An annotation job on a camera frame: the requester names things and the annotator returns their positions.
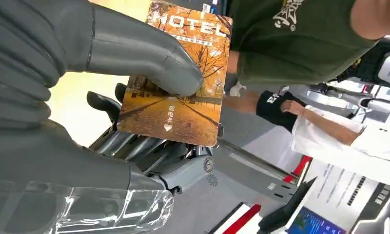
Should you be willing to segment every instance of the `white sign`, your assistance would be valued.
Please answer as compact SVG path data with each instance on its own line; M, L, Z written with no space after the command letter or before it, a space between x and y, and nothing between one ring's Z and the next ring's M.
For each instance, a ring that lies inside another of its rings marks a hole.
M314 159L305 180L315 177L314 190L305 207L350 231L378 182Z

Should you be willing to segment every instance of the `poster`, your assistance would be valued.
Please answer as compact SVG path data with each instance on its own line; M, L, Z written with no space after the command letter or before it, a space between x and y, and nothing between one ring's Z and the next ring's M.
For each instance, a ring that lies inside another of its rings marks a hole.
M166 3L152 3L146 22L175 37L204 76L190 97L175 97L143 76L131 76L120 110L124 132L214 146L224 93L232 19Z
M349 232L379 183L319 160L312 161L305 180L315 177L305 207Z

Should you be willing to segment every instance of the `white sneaker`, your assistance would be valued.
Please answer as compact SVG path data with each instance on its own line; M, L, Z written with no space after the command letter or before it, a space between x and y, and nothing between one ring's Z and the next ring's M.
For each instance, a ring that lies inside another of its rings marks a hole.
M242 85L239 81L237 81L237 83L230 90L230 96L240 97L241 96L241 92L240 92L241 89L247 89L247 87Z

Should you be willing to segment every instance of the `robotic hand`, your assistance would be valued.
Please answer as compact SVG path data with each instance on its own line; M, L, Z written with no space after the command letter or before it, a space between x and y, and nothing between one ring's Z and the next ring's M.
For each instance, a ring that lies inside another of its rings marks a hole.
M203 81L177 40L118 12L87 0L0 0L0 233L159 228L173 207L163 184L48 120L48 88L67 71L146 75L181 96Z

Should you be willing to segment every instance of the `person's hand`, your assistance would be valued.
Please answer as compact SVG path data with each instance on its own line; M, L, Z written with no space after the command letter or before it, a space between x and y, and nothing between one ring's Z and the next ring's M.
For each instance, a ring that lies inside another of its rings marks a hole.
M296 101L286 100L281 104L282 112L290 112L296 116L302 116L306 108Z

